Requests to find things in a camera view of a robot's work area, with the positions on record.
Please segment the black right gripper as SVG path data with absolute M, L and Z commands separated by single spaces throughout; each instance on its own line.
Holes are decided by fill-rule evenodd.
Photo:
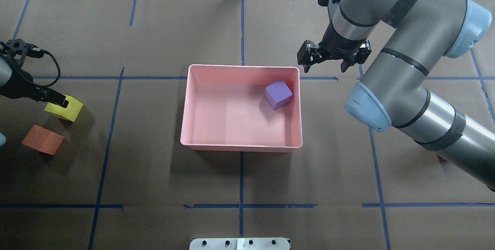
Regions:
M 323 58 L 342 59 L 340 70 L 345 73 L 356 64 L 364 64 L 371 52 L 369 40 L 346 39 L 329 24 L 319 44 L 311 40 L 302 43 L 297 53 L 297 64 L 303 67 L 304 73 L 308 73 L 314 64 L 323 62 Z

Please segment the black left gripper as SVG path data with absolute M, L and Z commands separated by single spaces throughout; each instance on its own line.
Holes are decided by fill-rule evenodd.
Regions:
M 62 108 L 67 108 L 69 105 L 66 95 L 51 88 L 40 88 L 37 90 L 33 84 L 29 84 L 14 71 L 11 72 L 11 76 L 6 83 L 1 85 L 0 94 L 9 99 L 26 97 L 35 101 L 51 103 Z

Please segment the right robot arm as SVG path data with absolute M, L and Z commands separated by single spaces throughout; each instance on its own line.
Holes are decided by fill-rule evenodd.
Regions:
M 345 102 L 346 111 L 382 132 L 392 126 L 494 190 L 494 133 L 422 84 L 439 59 L 464 55 L 493 20 L 472 0 L 318 0 L 329 24 L 320 42 L 303 42 L 297 62 L 342 60 L 341 71 L 371 54 L 379 22 L 394 33 Z

